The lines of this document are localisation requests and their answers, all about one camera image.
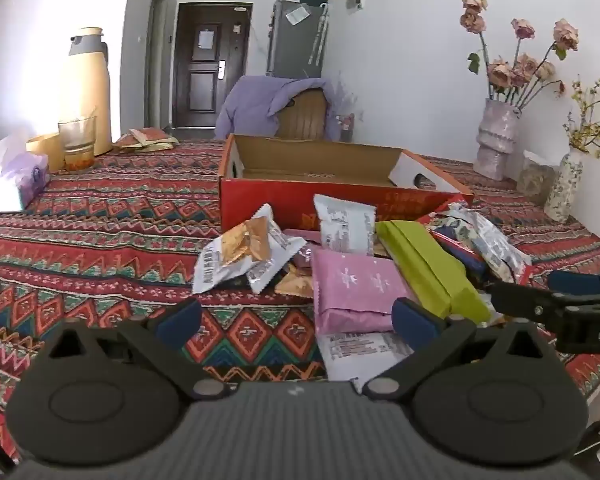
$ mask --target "screw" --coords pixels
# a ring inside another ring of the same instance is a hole
[[[193,392],[203,397],[215,397],[224,391],[224,383],[215,379],[202,379],[193,386]]]
[[[369,381],[368,388],[375,394],[392,394],[400,389],[400,383],[389,377],[376,377]]]

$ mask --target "chair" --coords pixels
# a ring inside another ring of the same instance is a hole
[[[280,110],[280,127],[276,137],[280,139],[324,138],[324,123],[327,114],[327,99],[320,88],[310,88],[300,92]]]

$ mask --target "pink vase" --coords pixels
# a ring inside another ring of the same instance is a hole
[[[502,101],[486,99],[477,140],[480,148],[474,171],[493,180],[502,180],[509,154],[518,138],[516,109]]]

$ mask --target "rose stem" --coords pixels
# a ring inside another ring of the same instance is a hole
[[[531,75],[531,79],[534,78],[534,76],[536,75],[536,73],[538,72],[538,69],[544,65],[544,62],[546,61],[546,59],[549,57],[549,52],[551,52],[554,49],[555,46],[555,41],[551,44],[551,46],[549,47],[549,49],[546,51],[546,54],[544,54],[544,59],[540,62],[540,64],[536,67],[536,69],[534,70],[534,72]],[[540,81],[540,78],[538,78],[536,80],[536,82],[534,83],[534,87],[538,84],[538,81]],[[524,96],[525,96],[525,92],[526,89],[529,88],[529,85],[531,84],[531,80],[529,80],[529,82],[526,84],[525,89],[523,89],[522,93],[520,94],[520,98],[518,99],[518,101],[516,102],[516,106],[518,108],[520,108],[520,103],[522,101],[524,101]]]
[[[516,67],[516,63],[518,62],[518,53],[520,52],[520,43],[522,43],[522,38],[518,38],[518,46],[516,47],[516,55],[513,57],[513,64],[511,65],[513,68]],[[507,98],[504,99],[505,102],[509,101],[509,97],[513,92],[513,86],[509,88],[509,93],[507,94]]]
[[[491,93],[491,83],[489,82],[489,54],[487,54],[487,44],[484,42],[484,36],[480,33],[480,41],[482,42],[482,57],[484,58],[484,67],[487,71],[487,89],[489,90],[489,99],[493,99]]]
[[[527,95],[528,99],[522,101],[522,103],[518,106],[518,110],[522,110],[522,108],[524,108],[526,105],[528,105],[533,100],[533,98],[536,97],[542,91],[542,89],[544,89],[545,87],[547,87],[549,85],[552,85],[554,83],[559,83],[559,82],[560,82],[559,80],[558,81],[551,81],[550,83],[542,85],[538,90],[536,90],[536,93],[533,94],[531,97],[529,97]]]

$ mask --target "yellow thermos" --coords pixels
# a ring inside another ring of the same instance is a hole
[[[71,38],[71,50],[62,74],[59,121],[96,117],[94,154],[111,148],[109,51],[102,29],[81,28]]]

